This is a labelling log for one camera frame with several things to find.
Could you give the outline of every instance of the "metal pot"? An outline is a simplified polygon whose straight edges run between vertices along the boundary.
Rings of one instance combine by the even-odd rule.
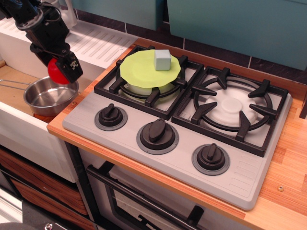
[[[10,80],[0,81],[27,84]],[[56,116],[78,96],[78,90],[79,84],[77,81],[61,85],[53,82],[48,76],[33,82],[25,89],[24,101],[37,115]]]

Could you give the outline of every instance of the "stove knob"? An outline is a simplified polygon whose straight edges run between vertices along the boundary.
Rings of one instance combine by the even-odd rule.
[[[224,153],[216,144],[203,147],[196,159],[202,168],[210,171],[221,169],[225,164]]]
[[[122,120],[122,112],[112,103],[108,107],[101,110],[101,112],[99,113],[99,123],[106,127],[116,126]]]
[[[164,119],[158,119],[145,125],[140,140],[145,147],[151,150],[164,150],[174,143],[175,133]]]

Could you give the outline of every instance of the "cabinet panel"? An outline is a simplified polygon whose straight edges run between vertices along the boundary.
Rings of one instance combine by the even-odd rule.
[[[49,194],[77,212],[88,215],[78,189],[67,186],[64,182],[30,166],[24,160],[14,157],[4,149],[0,149],[0,164],[42,192]]]
[[[84,230],[94,230],[91,221],[77,215],[70,209],[62,206],[51,198],[37,192],[36,190],[12,179],[12,182],[20,192],[20,194],[29,202],[65,219]]]
[[[73,0],[72,4],[81,11],[152,30],[163,21],[164,0]]]
[[[307,68],[306,0],[167,0],[171,34]]]

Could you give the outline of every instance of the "light blue cube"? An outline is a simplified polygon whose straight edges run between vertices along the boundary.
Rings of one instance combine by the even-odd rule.
[[[154,51],[155,70],[171,69],[171,54],[168,49],[157,49]]]

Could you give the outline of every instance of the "oven window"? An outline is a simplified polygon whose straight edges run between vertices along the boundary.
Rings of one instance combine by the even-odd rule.
[[[144,230],[178,230],[178,226],[131,200],[120,192],[106,186],[112,211],[118,218],[125,219],[132,227]]]

